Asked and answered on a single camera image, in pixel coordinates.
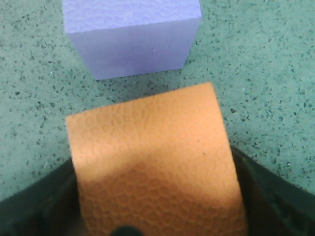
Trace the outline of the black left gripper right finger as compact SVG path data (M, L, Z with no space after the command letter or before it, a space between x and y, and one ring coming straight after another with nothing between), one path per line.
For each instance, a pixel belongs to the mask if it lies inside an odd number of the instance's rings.
M231 147L251 236L313 236L315 196Z

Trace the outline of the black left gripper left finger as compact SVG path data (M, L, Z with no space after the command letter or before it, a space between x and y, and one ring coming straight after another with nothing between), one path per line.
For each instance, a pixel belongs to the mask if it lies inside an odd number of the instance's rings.
M76 175L65 161L36 183L0 203L2 236L63 236L79 218Z

